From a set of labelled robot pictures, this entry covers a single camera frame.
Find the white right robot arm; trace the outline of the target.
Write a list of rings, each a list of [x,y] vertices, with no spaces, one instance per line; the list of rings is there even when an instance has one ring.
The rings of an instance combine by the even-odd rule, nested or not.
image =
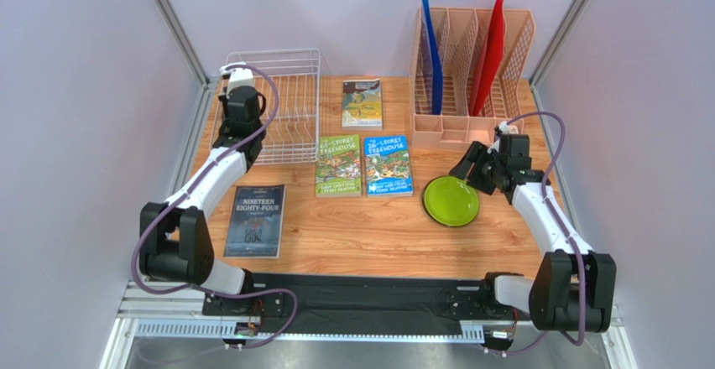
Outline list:
[[[449,174],[486,195],[499,190],[525,221],[542,253],[535,279],[489,273],[496,305],[526,313],[539,330],[603,333],[611,325],[617,265],[595,252],[568,221],[547,175],[531,167],[530,139],[504,134],[474,141]]]

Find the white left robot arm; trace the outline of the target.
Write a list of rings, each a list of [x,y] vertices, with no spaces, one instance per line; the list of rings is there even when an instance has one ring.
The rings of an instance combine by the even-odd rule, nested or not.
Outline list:
[[[207,220],[260,154],[267,101],[252,86],[235,87],[219,99],[220,135],[200,171],[169,199],[149,202],[140,211],[140,241],[131,257],[135,282],[148,276],[222,297],[251,290],[246,271],[215,257]]]

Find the green plate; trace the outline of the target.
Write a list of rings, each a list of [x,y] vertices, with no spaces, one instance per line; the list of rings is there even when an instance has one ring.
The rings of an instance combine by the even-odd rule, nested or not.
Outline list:
[[[421,204],[433,221],[448,227],[465,226],[480,211],[476,190],[450,175],[431,180],[421,193]]]

